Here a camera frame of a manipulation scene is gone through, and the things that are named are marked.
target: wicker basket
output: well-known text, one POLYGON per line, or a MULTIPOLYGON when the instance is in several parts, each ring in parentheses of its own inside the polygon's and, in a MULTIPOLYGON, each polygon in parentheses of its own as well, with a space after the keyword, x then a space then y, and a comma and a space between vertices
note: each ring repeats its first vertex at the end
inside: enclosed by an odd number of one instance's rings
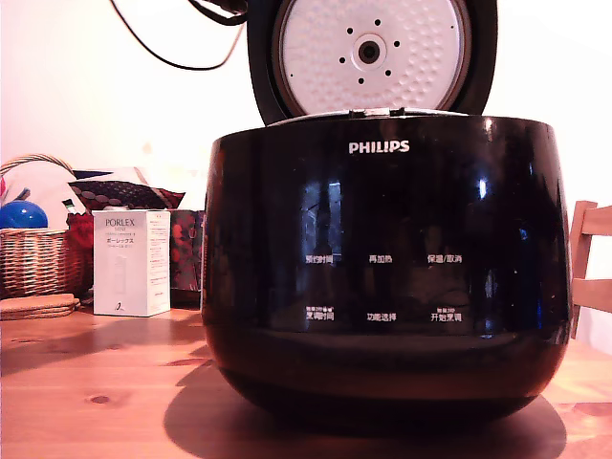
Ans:
MULTIPOLYGON (((45 161, 74 172, 47 155, 15 158, 0 167, 0 177, 20 164, 45 161)), ((82 295, 93 284, 91 256, 75 246, 65 230, 0 229, 0 298, 30 295, 82 295)))

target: white wall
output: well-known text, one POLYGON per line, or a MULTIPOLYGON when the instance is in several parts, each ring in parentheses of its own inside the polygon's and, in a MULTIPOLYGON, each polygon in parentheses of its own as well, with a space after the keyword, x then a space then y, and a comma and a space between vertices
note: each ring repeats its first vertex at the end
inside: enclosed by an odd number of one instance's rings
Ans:
MULTIPOLYGON (((164 56, 210 65, 235 29, 185 0, 117 0, 164 56)), ((570 218, 578 199, 612 204, 612 4, 499 0, 498 65, 487 114, 557 131, 570 218)), ((175 70, 148 55, 108 0, 2 1, 2 159, 42 152, 74 167, 178 164, 206 173, 211 142, 262 125, 246 34, 226 67, 175 70)), ((611 276, 596 240, 589 276, 611 276)), ((579 337, 612 353, 612 317, 583 313, 579 337)))

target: blue ball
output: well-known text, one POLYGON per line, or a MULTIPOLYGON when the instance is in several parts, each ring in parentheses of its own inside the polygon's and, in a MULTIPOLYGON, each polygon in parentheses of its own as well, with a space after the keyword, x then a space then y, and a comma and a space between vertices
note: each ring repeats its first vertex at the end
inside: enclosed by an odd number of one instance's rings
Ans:
POLYGON ((0 229, 47 228, 45 211, 29 201, 11 201, 0 208, 0 229))

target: cork coaster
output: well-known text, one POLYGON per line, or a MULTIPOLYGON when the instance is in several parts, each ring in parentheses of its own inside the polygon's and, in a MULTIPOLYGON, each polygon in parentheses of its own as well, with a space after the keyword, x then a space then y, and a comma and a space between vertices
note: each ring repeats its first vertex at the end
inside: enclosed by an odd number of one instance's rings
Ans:
POLYGON ((30 313, 3 313, 1 318, 2 320, 19 320, 22 318, 64 317, 71 314, 74 310, 74 307, 66 306, 64 308, 32 311, 30 313))
POLYGON ((0 319, 68 316, 78 305, 73 295, 42 295, 0 301, 0 319))

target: dotted pattern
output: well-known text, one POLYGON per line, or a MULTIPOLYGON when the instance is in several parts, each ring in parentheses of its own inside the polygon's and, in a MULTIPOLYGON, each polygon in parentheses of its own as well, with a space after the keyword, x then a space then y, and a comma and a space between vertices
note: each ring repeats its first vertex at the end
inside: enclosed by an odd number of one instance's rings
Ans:
POLYGON ((463 58, 462 26, 453 5, 453 0, 402 0, 390 9, 389 0, 295 0, 281 36, 289 89, 307 114, 441 108, 463 58), (387 47, 384 64, 372 71, 353 62, 354 44, 366 33, 378 34, 387 47))
POLYGON ((185 196, 161 188, 109 180, 72 182, 70 187, 88 210, 104 210, 107 206, 132 209, 177 208, 185 196))

